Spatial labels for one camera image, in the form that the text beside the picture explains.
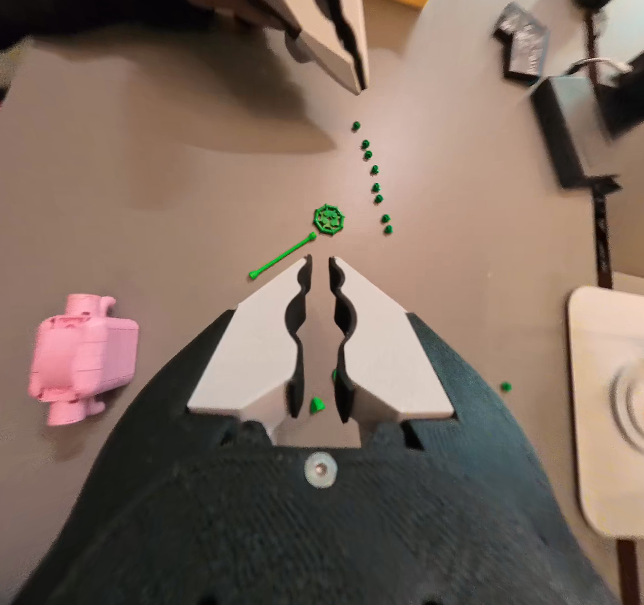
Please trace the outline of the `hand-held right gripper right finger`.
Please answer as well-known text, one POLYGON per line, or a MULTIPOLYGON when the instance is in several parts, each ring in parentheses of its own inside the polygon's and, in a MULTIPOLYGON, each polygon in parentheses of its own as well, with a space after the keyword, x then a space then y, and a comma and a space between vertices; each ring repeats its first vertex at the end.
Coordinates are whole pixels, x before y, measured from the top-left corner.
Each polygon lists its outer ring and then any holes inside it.
POLYGON ((328 259, 328 272, 342 334, 334 377, 341 421, 371 438, 382 424, 454 418, 410 314, 340 257, 328 259))

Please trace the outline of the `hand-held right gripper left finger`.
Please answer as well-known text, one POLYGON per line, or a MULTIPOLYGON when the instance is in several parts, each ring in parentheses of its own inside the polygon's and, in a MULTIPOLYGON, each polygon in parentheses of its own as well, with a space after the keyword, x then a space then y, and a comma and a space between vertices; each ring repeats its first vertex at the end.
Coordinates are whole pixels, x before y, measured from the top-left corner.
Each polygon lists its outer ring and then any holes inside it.
POLYGON ((303 345, 312 257, 296 261, 237 305, 187 408, 258 422, 271 442, 297 418, 304 399, 303 345))

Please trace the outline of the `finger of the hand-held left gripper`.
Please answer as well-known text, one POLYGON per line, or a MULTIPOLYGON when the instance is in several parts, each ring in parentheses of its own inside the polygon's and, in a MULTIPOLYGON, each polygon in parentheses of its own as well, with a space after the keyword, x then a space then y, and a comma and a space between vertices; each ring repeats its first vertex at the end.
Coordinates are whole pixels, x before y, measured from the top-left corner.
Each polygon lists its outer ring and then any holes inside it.
POLYGON ((279 0, 278 11, 292 18, 295 45, 312 62, 352 94, 357 89, 354 64, 337 35, 327 0, 279 0))
POLYGON ((354 64, 357 89, 369 85, 368 47, 363 0, 327 0, 337 35, 354 64))

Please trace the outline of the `row of small green studs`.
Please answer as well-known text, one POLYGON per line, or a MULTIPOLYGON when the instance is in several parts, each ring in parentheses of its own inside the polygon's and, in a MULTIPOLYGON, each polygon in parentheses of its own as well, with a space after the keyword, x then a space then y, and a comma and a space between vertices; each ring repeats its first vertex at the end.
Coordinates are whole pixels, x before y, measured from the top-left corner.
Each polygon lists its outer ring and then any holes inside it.
MULTIPOLYGON (((363 137, 359 140, 359 151, 361 153, 361 161, 368 168, 368 174, 372 179, 370 185, 370 194, 372 196, 372 205, 379 209, 384 202, 382 183, 378 180, 381 177, 381 168, 374 162, 374 152, 371 141, 363 137)), ((378 223, 381 228, 381 233, 385 237, 390 237, 393 234, 393 224, 391 215, 387 212, 380 213, 378 223)))

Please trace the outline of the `green stem rod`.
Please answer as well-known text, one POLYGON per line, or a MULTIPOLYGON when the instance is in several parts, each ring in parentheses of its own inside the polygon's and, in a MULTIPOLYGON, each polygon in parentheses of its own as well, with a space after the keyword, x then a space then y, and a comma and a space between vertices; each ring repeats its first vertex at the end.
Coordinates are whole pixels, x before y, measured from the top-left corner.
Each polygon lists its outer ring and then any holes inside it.
POLYGON ((284 260, 286 257, 289 255, 293 254, 294 252, 298 251, 302 247, 306 246, 310 242, 313 242, 317 239, 318 233, 315 231, 311 231, 304 239, 301 241, 295 243, 292 247, 289 247, 287 250, 279 254, 278 256, 274 257, 271 259, 268 263, 263 264, 259 268, 252 270, 249 272, 248 277, 250 280, 255 280, 257 279, 262 273, 270 269, 271 267, 277 265, 277 263, 281 262, 284 260))

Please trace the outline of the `green web plate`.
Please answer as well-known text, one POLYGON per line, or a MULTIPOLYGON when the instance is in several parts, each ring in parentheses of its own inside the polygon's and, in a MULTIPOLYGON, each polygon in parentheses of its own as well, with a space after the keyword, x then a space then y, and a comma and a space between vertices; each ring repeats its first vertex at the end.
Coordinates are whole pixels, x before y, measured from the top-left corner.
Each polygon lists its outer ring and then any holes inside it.
POLYGON ((320 234, 333 236, 344 228, 344 219, 338 207, 324 204, 314 210, 313 224, 320 234))

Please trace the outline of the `pink brick model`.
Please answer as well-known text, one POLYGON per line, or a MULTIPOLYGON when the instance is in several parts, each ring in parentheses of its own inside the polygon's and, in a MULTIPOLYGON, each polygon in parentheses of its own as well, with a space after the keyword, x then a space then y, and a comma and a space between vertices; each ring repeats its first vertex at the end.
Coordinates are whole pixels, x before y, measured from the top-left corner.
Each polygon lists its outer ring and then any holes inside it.
POLYGON ((65 311, 36 330, 28 394, 48 406, 46 424, 63 427, 105 411, 105 393, 135 374, 139 325, 115 317, 112 296, 68 295, 65 311))

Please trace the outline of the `white book stand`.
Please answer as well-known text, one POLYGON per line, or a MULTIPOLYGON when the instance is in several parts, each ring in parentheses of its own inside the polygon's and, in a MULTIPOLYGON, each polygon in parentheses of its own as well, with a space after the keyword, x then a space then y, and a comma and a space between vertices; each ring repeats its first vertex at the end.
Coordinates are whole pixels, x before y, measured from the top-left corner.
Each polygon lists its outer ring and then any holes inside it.
POLYGON ((643 540, 643 297, 579 287, 568 343, 580 506, 613 539, 643 540))

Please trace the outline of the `black charging dock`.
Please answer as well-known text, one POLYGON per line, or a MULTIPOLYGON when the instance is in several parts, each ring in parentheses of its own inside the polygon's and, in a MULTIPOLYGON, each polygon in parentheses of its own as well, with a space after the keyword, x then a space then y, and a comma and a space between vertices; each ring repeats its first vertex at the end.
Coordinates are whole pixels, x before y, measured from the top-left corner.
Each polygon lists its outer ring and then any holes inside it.
POLYGON ((607 130, 618 138, 643 122, 643 53, 629 62, 629 72, 598 86, 598 102, 607 130))

